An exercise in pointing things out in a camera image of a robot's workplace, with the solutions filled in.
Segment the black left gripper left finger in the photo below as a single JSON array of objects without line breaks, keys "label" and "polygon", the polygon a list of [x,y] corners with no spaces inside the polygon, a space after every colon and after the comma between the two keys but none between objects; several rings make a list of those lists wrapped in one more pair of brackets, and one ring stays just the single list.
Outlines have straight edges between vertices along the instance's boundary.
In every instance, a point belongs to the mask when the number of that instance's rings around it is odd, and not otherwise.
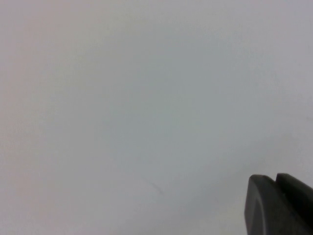
[{"label": "black left gripper left finger", "polygon": [[266,175],[251,175],[245,204],[246,231],[249,235],[311,235],[310,228],[297,214],[276,183]]}]

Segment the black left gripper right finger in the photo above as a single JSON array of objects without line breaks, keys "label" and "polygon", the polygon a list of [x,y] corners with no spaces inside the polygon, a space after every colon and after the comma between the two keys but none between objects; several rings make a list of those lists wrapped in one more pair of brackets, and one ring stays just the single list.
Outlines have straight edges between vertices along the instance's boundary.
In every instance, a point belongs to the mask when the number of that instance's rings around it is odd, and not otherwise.
[{"label": "black left gripper right finger", "polygon": [[297,178],[286,173],[278,173],[276,176],[276,183],[297,214],[310,228],[312,228],[313,189]]}]

